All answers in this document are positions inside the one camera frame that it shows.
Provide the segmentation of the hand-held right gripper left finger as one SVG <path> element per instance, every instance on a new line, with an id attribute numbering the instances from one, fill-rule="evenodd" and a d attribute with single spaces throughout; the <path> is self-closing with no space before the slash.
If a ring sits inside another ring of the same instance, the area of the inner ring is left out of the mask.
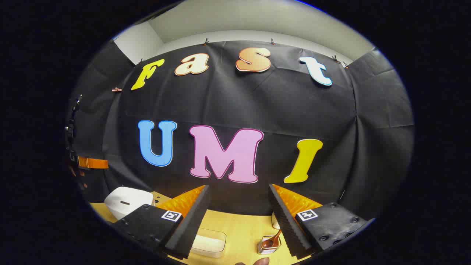
<path id="1" fill-rule="evenodd" d="M 210 203 L 210 186 L 202 185 L 159 206 L 142 204 L 114 222 L 121 236 L 157 255 L 188 258 Z"/>

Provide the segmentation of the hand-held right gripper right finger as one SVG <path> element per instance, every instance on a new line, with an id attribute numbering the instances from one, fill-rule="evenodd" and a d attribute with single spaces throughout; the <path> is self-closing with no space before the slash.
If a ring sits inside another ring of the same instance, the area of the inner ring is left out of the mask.
<path id="1" fill-rule="evenodd" d="M 269 185 L 269 201 L 288 250 L 296 258 L 338 248 L 369 225 L 336 202 L 320 205 L 275 184 Z"/>

